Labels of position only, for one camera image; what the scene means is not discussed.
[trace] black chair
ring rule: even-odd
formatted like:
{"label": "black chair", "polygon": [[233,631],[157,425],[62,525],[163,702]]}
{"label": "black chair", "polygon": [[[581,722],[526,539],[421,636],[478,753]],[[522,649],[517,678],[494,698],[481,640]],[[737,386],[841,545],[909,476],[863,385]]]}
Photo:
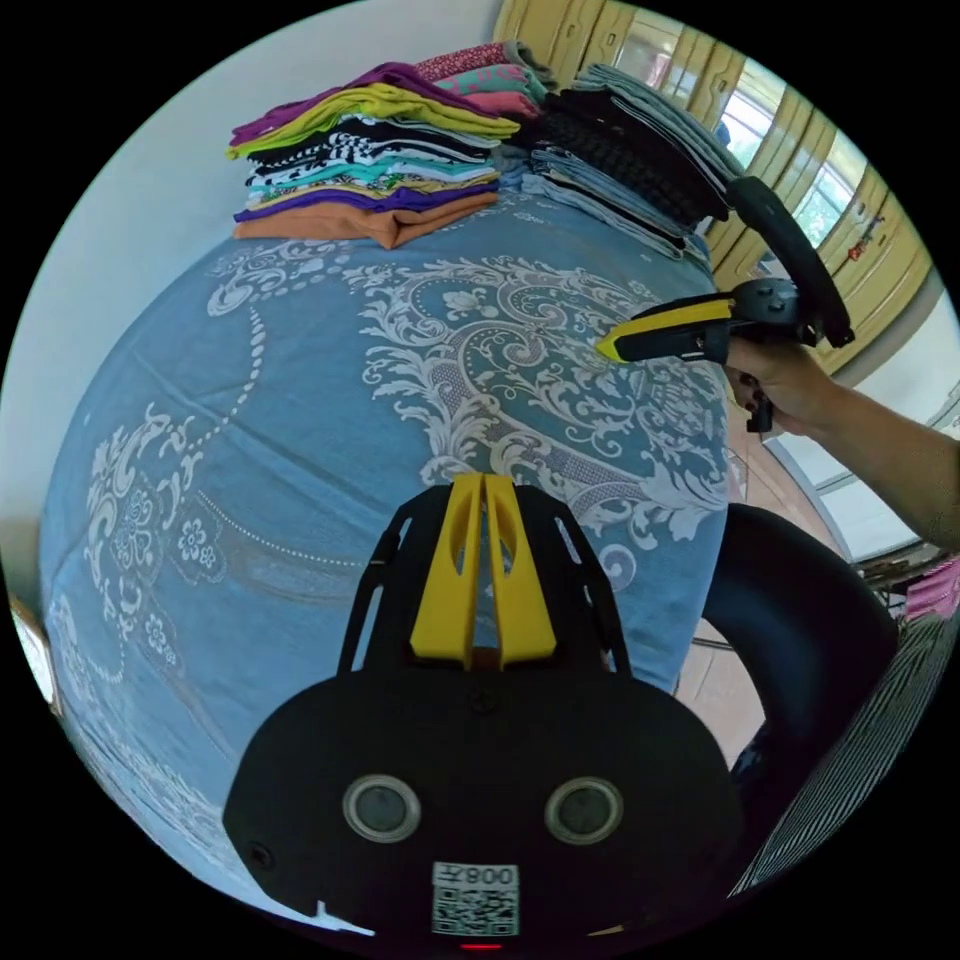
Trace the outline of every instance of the black chair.
{"label": "black chair", "polygon": [[763,769],[742,795],[746,835],[722,881],[733,878],[729,892],[880,681],[897,628],[837,554],[743,504],[729,509],[703,616],[740,657],[766,718]]}

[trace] striped fabric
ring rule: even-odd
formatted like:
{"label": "striped fabric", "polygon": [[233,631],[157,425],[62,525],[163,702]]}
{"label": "striped fabric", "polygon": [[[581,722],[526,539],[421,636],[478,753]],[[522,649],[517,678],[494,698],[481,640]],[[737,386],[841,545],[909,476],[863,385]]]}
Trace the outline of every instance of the striped fabric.
{"label": "striped fabric", "polygon": [[880,685],[796,796],[730,897],[797,866],[856,812],[913,735],[950,661],[958,631],[960,611],[950,620],[928,616],[901,623],[899,649]]}
{"label": "striped fabric", "polygon": [[960,557],[931,570],[919,583],[907,589],[907,620],[929,613],[951,617],[960,606]]}

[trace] label sticker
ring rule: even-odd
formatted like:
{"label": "label sticker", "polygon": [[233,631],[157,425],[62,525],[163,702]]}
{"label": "label sticker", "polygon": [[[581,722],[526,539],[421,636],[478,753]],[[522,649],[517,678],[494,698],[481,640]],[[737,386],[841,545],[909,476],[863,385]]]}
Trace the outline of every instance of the label sticker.
{"label": "label sticker", "polygon": [[434,863],[433,932],[514,937],[520,933],[520,871],[516,866]]}

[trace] blue bedspread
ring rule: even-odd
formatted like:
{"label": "blue bedspread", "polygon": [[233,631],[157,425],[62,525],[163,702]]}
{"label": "blue bedspread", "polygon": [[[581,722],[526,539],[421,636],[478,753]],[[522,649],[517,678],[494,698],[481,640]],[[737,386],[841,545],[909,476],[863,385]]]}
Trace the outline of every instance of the blue bedspread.
{"label": "blue bedspread", "polygon": [[669,690],[726,515],[720,375],[592,344],[711,289],[696,262],[511,192],[391,252],[229,240],[180,277],[96,376],[42,522],[64,725],[114,800],[201,880],[291,916],[220,825],[239,756],[334,672],[396,507],[461,471],[570,505],[635,674]]}

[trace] yellow plastic part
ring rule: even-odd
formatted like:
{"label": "yellow plastic part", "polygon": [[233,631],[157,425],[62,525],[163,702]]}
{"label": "yellow plastic part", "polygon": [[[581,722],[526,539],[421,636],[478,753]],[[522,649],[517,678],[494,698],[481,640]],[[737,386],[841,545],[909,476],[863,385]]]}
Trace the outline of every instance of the yellow plastic part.
{"label": "yellow plastic part", "polygon": [[657,330],[666,330],[669,327],[680,327],[688,323],[711,323],[718,320],[729,320],[733,300],[707,300],[704,303],[689,304],[677,307],[675,310],[663,310],[649,316],[634,317],[614,327],[603,339],[597,342],[596,351],[616,363],[628,363],[620,356],[617,343],[621,337],[629,337],[637,333],[654,333]]}
{"label": "yellow plastic part", "polygon": [[[557,640],[513,483],[509,477],[488,475],[485,487],[493,603],[500,638],[500,669],[503,670],[511,663],[552,656]],[[509,573],[504,567],[501,542],[510,553]]]}
{"label": "yellow plastic part", "polygon": [[[410,636],[418,657],[459,660],[465,670],[473,657],[480,572],[483,474],[454,477],[447,513],[430,564],[420,610]],[[463,564],[457,561],[463,551]]]}

